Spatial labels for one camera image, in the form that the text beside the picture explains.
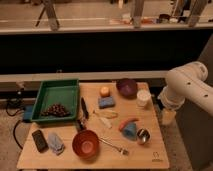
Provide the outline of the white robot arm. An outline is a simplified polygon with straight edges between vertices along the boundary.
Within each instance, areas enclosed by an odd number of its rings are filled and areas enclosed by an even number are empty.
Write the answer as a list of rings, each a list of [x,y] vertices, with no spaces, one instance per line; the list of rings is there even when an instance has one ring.
[[[207,77],[208,69],[199,61],[175,67],[166,73],[166,86],[158,95],[163,105],[163,125],[169,125],[174,120],[186,99],[213,116],[213,87],[205,83]]]

